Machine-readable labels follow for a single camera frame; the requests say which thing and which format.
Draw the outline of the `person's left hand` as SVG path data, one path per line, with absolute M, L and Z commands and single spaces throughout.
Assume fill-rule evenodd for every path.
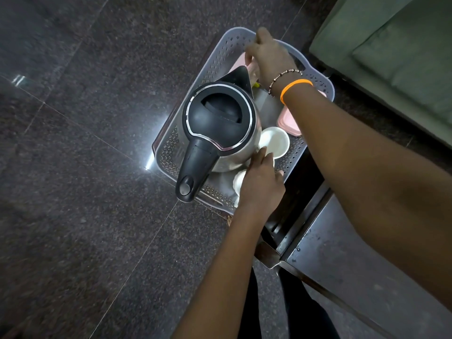
M 284 194 L 284 182 L 275 179 L 273 154 L 267 148 L 254 153 L 240 189 L 237 210 L 254 219 L 266 222 L 280 204 Z

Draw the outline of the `steel kettle with black lid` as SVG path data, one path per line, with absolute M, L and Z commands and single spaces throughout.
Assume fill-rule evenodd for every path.
M 238 169 L 258 148 L 262 125 L 246 66 L 193 91 L 181 117 L 188 146 L 175 192 L 180 201 L 188 203 L 211 173 Z

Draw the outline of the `pink plastic container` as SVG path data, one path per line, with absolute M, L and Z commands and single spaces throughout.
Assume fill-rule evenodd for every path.
M 242 53 L 240 57 L 237 59 L 237 61 L 234 63 L 234 65 L 230 68 L 229 72 L 233 71 L 234 69 L 240 66 L 244 66 L 247 69 L 252 84 L 258 81 L 260 76 L 259 66 L 254 58 L 252 58 L 251 63 L 247 65 L 245 60 L 245 52 Z

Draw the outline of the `orange wristband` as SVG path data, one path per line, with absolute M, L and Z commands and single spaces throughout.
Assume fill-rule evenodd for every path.
M 300 84 L 307 84 L 307 85 L 314 86 L 313 83 L 312 83 L 310 80 L 308 80 L 308 79 L 297 79 L 297 80 L 295 80 L 295 81 L 289 83 L 288 85 L 286 85 L 286 86 L 283 88 L 283 90 L 281 91 L 281 94 L 280 94 L 280 101 L 281 101 L 281 103 L 282 103 L 283 105 L 286 106 L 286 103 L 285 103 L 285 101 L 284 101 L 284 96 L 285 96 L 286 92 L 287 92 L 288 90 L 290 90 L 293 86 L 295 86 L 295 85 L 300 85 Z

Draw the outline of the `white ceramic cup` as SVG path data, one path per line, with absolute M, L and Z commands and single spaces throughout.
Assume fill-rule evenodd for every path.
M 234 176 L 234 179 L 233 179 L 233 189 L 234 189 L 234 192 L 236 193 L 236 199 L 234 202 L 235 208 L 238 207 L 238 204 L 240 201 L 240 189 L 241 189 L 241 186 L 242 186 L 246 173 L 247 173 L 246 169 L 241 170 Z
M 285 130 L 272 126 L 264 129 L 261 133 L 258 149 L 266 147 L 266 153 L 272 153 L 273 159 L 280 159 L 288 152 L 290 139 Z

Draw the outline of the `person's right forearm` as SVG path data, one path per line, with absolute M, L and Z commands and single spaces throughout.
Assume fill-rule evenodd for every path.
M 311 85 L 284 101 L 355 231 L 452 312 L 452 175 Z

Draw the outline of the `black trousers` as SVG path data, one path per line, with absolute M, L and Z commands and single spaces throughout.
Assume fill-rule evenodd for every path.
M 302 281 L 281 268 L 282 285 L 290 339 L 340 339 L 325 309 L 313 300 Z M 245 306 L 237 339 L 262 339 L 258 316 L 258 285 L 251 269 Z

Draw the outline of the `dark metal table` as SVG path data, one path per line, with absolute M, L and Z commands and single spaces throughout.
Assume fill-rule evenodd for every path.
M 366 245 L 304 144 L 276 160 L 286 194 L 255 256 L 385 339 L 452 339 L 452 313 Z

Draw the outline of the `green sofa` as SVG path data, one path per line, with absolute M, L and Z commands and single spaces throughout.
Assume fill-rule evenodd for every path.
M 413 0 L 338 0 L 310 52 L 359 89 L 452 148 L 452 125 L 429 113 L 353 58 L 353 51 Z

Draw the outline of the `grey perforated plastic basket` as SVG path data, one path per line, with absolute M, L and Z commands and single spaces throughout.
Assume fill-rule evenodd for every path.
M 228 73 L 244 52 L 245 47 L 252 42 L 254 38 L 255 32 L 244 27 L 230 28 L 222 35 L 218 33 L 217 39 L 214 39 L 203 58 L 198 75 L 192 78 L 188 91 L 182 95 L 182 98 L 179 101 L 177 101 L 170 116 L 154 141 L 152 145 L 155 157 L 154 163 L 163 174 L 173 181 L 173 185 L 176 183 L 180 165 L 182 164 L 183 154 L 188 145 L 186 137 L 183 137 L 183 130 L 179 130 L 182 126 L 181 115 L 187 96 L 200 85 L 214 81 Z M 325 97 L 333 102 L 335 98 L 335 88 L 330 79 L 316 70 L 308 62 L 307 58 L 295 47 L 281 40 L 277 41 L 304 67 L 304 69 L 302 69 L 303 76 L 313 82 L 316 89 L 321 93 L 324 93 Z M 267 92 L 259 89 L 253 88 L 253 96 L 256 100 L 262 129 L 264 130 L 268 127 L 277 126 L 277 120 L 282 112 L 283 104 L 279 99 L 271 97 Z M 275 158 L 275 170 L 284 171 L 284 182 L 289 178 L 292 170 L 307 147 L 301 136 L 295 137 L 289 135 L 289 139 L 290 146 L 287 153 L 281 158 Z M 233 179 L 242 169 L 244 169 L 244 165 L 233 171 L 212 173 L 196 199 L 202 201 L 206 205 L 232 215 L 235 211 L 234 205 L 238 197 L 233 189 Z

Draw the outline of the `person's left forearm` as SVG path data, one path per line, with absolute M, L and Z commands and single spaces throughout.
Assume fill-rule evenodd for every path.
M 171 339 L 262 339 L 253 259 L 276 205 L 241 205 Z

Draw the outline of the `green sofa cushion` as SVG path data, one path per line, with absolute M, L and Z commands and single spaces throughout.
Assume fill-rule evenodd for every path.
M 353 58 L 452 125 L 452 0 L 413 0 Z

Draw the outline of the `person's right hand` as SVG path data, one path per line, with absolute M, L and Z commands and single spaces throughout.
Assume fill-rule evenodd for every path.
M 257 54 L 259 82 L 272 96 L 279 98 L 286 85 L 302 78 L 288 51 L 265 27 L 257 29 L 255 40 L 250 45 L 260 46 Z

